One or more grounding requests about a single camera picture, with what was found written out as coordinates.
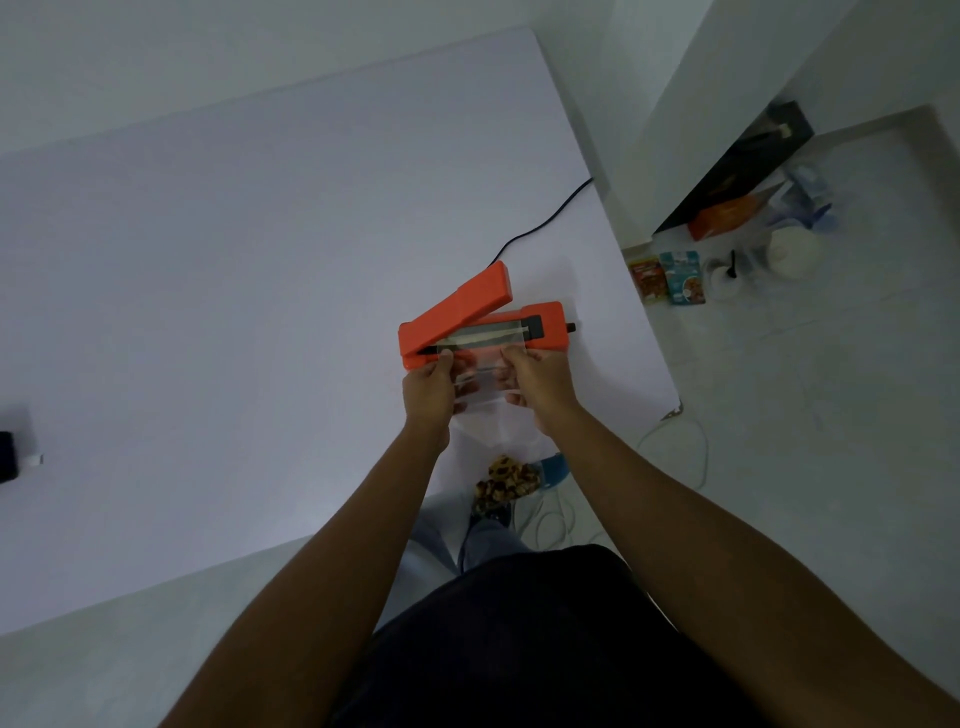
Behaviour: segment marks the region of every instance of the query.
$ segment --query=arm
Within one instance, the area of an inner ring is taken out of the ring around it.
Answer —
[[[321,725],[383,610],[454,412],[452,356],[403,380],[407,422],[237,618],[161,723]]]
[[[644,589],[777,724],[960,725],[960,705],[800,562],[590,416],[563,354],[504,356],[522,393],[508,400],[533,407]]]

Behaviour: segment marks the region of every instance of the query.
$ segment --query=granola clusters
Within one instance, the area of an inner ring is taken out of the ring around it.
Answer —
[[[473,512],[486,513],[498,505],[533,493],[540,487],[540,474],[510,455],[500,455],[487,471],[488,479],[475,486]]]

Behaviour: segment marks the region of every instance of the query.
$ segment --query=person's right hand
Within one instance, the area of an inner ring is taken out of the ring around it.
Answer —
[[[507,402],[533,409],[543,434],[550,435],[556,418],[580,408],[566,354],[504,347],[503,358],[507,366],[498,373],[501,386],[520,390],[508,393]]]

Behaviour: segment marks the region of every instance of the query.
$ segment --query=orange impulse sealer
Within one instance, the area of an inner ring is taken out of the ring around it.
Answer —
[[[466,361],[496,356],[500,347],[516,341],[518,327],[527,349],[565,352],[569,333],[577,328],[566,322],[564,305],[551,301],[492,313],[513,299],[507,266],[498,260],[429,311],[400,324],[397,336],[403,366],[417,369],[436,361],[443,349]]]

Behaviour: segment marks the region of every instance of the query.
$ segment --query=person's left hand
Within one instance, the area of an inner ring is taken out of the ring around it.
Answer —
[[[403,378],[407,425],[430,436],[435,434],[440,439],[440,450],[450,444],[450,418],[467,407],[456,399],[467,394],[471,385],[454,386],[454,380],[466,370],[465,362],[454,359],[450,350],[443,350],[437,361],[415,369]]]

